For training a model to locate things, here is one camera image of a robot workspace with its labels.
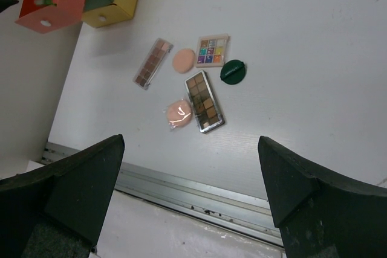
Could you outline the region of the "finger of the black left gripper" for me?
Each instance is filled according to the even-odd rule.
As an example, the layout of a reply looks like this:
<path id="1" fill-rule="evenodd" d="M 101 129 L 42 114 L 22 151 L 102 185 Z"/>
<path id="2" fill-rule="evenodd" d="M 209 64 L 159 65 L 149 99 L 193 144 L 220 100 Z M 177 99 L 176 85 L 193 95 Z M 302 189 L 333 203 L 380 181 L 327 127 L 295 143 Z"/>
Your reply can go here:
<path id="1" fill-rule="evenodd" d="M 0 0 L 0 13 L 19 3 L 19 0 Z"/>

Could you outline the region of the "aluminium table rail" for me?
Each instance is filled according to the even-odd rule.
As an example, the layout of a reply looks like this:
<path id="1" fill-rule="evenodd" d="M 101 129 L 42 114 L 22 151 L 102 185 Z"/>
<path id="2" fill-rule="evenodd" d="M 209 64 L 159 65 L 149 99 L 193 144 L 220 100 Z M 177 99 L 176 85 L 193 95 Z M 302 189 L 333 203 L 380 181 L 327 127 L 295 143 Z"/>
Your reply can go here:
<path id="1" fill-rule="evenodd" d="M 122 164 L 115 189 L 219 227 L 283 245 L 265 199 L 128 163 Z"/>

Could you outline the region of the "colourful square eyeshadow palette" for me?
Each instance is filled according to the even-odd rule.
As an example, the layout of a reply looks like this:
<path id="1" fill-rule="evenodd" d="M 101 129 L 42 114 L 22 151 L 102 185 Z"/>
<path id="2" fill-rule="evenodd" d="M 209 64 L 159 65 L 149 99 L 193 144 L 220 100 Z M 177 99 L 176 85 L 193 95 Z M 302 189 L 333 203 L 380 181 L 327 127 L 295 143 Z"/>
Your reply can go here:
<path id="1" fill-rule="evenodd" d="M 200 37 L 195 56 L 195 67 L 222 67 L 225 62 L 229 39 L 230 36 L 228 34 Z"/>

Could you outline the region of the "long pink-brown eyeshadow palette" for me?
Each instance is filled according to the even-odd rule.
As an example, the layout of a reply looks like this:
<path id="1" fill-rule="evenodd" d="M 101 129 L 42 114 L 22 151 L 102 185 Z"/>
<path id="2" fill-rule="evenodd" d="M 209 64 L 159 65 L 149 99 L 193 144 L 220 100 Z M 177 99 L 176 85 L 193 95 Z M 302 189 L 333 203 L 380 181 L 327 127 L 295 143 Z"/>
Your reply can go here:
<path id="1" fill-rule="evenodd" d="M 158 38 L 134 76 L 134 83 L 140 88 L 147 90 L 173 47 L 170 42 Z"/>

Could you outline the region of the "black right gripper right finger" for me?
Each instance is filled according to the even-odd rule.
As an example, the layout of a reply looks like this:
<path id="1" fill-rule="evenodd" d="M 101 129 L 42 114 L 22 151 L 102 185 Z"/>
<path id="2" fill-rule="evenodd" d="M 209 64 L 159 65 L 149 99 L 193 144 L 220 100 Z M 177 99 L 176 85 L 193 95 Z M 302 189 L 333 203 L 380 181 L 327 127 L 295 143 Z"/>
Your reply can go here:
<path id="1" fill-rule="evenodd" d="M 334 172 L 269 137 L 258 143 L 287 257 L 386 257 L 386 189 Z"/>

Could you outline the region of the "brown eyeshadow palette silver case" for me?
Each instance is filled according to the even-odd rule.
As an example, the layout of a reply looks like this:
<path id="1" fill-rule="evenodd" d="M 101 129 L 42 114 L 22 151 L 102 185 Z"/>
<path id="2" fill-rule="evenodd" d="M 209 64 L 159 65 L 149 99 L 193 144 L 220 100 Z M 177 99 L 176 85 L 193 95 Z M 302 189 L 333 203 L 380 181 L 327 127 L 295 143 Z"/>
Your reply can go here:
<path id="1" fill-rule="evenodd" d="M 207 73 L 203 70 L 198 71 L 186 79 L 184 85 L 200 132 L 207 134 L 222 126 L 225 119 Z"/>

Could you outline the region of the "green slim tube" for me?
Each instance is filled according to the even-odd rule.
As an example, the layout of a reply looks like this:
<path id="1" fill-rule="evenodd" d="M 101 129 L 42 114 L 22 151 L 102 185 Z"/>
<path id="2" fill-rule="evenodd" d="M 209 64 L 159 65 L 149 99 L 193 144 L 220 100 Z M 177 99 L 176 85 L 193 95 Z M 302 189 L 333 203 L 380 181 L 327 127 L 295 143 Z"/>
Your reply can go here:
<path id="1" fill-rule="evenodd" d="M 34 0 L 34 4 L 38 7 L 57 6 L 54 0 Z"/>

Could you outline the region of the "dark green round compact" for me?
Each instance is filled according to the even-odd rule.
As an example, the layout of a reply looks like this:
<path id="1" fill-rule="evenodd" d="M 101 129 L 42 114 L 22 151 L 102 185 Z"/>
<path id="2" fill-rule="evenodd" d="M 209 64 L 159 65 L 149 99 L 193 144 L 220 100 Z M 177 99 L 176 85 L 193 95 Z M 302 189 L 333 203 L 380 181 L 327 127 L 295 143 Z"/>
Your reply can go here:
<path id="1" fill-rule="evenodd" d="M 228 85 L 236 85 L 244 79 L 246 73 L 246 64 L 241 60 L 234 59 L 223 65 L 220 79 Z"/>

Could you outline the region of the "yellow bottom drawer box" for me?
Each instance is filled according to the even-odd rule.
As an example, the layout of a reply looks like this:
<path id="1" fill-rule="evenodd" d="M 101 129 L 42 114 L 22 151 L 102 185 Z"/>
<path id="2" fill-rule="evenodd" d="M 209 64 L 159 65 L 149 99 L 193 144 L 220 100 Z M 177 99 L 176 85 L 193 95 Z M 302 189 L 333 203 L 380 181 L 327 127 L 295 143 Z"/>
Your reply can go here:
<path id="1" fill-rule="evenodd" d="M 113 0 L 112 4 L 83 12 L 82 22 L 99 28 L 130 20 L 135 15 L 138 0 Z"/>

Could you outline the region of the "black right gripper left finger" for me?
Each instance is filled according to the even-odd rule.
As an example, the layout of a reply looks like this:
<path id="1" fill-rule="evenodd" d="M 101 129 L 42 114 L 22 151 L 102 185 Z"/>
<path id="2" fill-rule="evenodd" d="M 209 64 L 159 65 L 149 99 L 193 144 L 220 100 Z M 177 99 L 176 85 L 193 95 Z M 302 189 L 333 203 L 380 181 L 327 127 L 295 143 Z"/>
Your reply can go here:
<path id="1" fill-rule="evenodd" d="M 1 257 L 88 257 L 122 165 L 113 135 L 52 164 L 1 180 Z"/>

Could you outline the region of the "bare peach makeup puff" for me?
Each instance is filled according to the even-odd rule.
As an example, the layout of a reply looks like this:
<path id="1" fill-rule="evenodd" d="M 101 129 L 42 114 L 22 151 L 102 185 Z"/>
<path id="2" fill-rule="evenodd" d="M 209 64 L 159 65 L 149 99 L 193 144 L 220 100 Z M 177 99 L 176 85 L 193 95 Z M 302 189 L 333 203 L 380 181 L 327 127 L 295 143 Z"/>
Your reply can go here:
<path id="1" fill-rule="evenodd" d="M 175 54 L 172 60 L 172 67 L 176 72 L 184 74 L 192 69 L 194 61 L 194 51 L 190 48 L 183 48 Z"/>

